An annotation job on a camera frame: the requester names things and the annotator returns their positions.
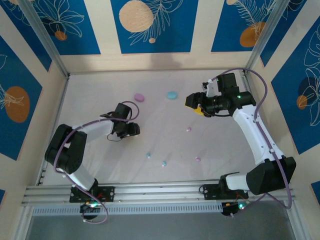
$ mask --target orange circle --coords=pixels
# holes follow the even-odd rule
[[[226,0],[226,4],[228,5],[233,5],[233,4],[236,4],[238,0]]]
[[[63,31],[56,31],[54,36],[60,41],[67,40],[67,35]]]
[[[121,25],[131,33],[147,30],[154,22],[152,10],[140,0],[128,1],[119,12]]]
[[[258,38],[256,37],[256,30],[255,28],[259,28],[257,31],[257,36],[259,37],[262,30],[265,27],[265,22],[257,22],[254,26],[247,27],[240,36],[240,44],[242,47],[251,48],[254,47],[257,43]]]
[[[12,86],[6,91],[6,94],[16,99],[23,97],[19,103],[11,101],[5,104],[5,111],[8,117],[16,123],[23,123],[27,119],[30,110],[30,99],[28,93],[22,87]],[[4,98],[9,100],[10,97],[6,97],[6,94],[4,95]]]
[[[303,110],[306,108],[308,104],[308,99],[304,95],[300,95],[297,100],[296,100],[296,105],[298,106],[299,109]]]

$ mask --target light blue bead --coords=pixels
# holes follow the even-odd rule
[[[176,99],[178,97],[178,93],[176,91],[170,91],[167,93],[166,97],[168,99]]]

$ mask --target pink egg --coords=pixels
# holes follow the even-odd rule
[[[145,96],[143,96],[141,93],[136,93],[134,95],[134,100],[136,100],[139,103],[142,103],[145,100]]]

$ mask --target white line drawing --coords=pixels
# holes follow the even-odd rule
[[[136,14],[137,16],[133,17],[133,19],[125,20],[132,21],[133,24],[136,24],[136,27],[141,26],[141,21],[143,21],[143,19],[139,18],[141,18],[142,15],[147,17],[148,13],[152,13],[151,19],[147,17],[147,20],[150,21],[150,24],[147,25],[147,29],[131,32],[131,36],[129,37],[129,39],[132,39],[132,42],[130,46],[139,41],[149,41],[151,44],[155,43],[158,36],[161,35],[162,31],[164,32],[166,30],[166,26],[170,27],[171,22],[169,14],[180,8],[180,6],[183,4],[183,1],[184,0],[131,0],[127,2],[122,7],[120,12],[126,7],[127,4],[130,4],[130,7],[135,8],[135,10],[137,11],[136,13],[139,12],[138,14]]]
[[[233,5],[238,8],[240,17],[245,19],[246,24],[254,29],[254,37],[257,40],[262,31],[262,22],[270,15],[276,2],[277,0],[270,0],[270,2],[267,3],[267,0],[264,0],[260,8],[257,7],[256,0],[235,0]]]
[[[29,26],[18,5],[9,0],[1,1],[17,19]],[[66,33],[82,37],[83,33],[77,24],[83,22],[85,16],[70,10],[69,0],[33,0],[31,3],[50,35],[60,41],[67,39]]]
[[[26,19],[25,15],[21,11],[20,7],[17,4],[14,4],[13,2],[9,0],[1,0],[3,4],[9,9],[9,11],[12,13],[12,15],[22,21],[25,25],[30,26],[28,20]]]
[[[284,17],[285,20],[288,19],[288,13],[293,11],[299,11],[299,9],[302,7],[303,3],[305,0],[291,0],[288,4],[288,6],[286,7],[286,9],[284,10],[284,13],[282,14],[282,17]]]
[[[0,70],[5,66],[7,57],[6,55],[0,54]],[[21,102],[23,99],[24,97],[17,98],[8,94],[0,84],[0,109],[3,109],[6,105],[10,106],[10,104],[23,106],[24,104]]]
[[[312,34],[308,49],[304,56],[304,66],[307,67],[305,74],[308,78],[308,86],[297,100],[300,109],[310,107],[310,126],[320,123],[320,25]]]

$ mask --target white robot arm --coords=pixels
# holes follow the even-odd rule
[[[112,134],[113,129],[114,129],[114,122],[111,120],[108,120],[108,121],[101,121],[96,124],[89,125],[83,128],[81,132],[86,134],[86,144],[88,144],[97,138]],[[79,185],[86,191],[89,191],[89,189],[91,189],[91,187],[95,183],[95,178],[89,174],[87,169],[82,164],[79,166],[79,168],[75,172],[68,174],[68,176],[77,185]]]
[[[136,123],[128,122],[129,114],[132,114],[132,109],[123,103],[119,103],[115,111],[101,115],[96,123],[76,131],[67,141],[67,144],[63,146],[58,156],[56,169],[67,175],[83,190],[92,193],[92,189],[98,185],[98,181],[82,165],[85,146],[99,137],[111,134],[116,134],[120,139],[139,135],[140,127]],[[55,165],[55,159],[64,140],[78,127],[61,124],[57,128],[45,152],[44,158],[47,162]]]
[[[202,84],[203,92],[193,93],[186,98],[185,105],[208,118],[233,117],[249,143],[256,167],[248,173],[237,172],[221,176],[219,184],[211,189],[211,199],[236,198],[238,191],[251,191],[259,195],[283,189],[285,183],[275,157],[280,161],[288,182],[296,168],[295,160],[293,157],[284,156],[267,131],[260,115],[255,116],[257,107],[253,96],[248,91],[239,91],[233,73],[218,76],[217,85],[221,95],[215,95],[214,84],[210,79]],[[219,111],[222,110],[227,110],[229,114],[219,115]]]

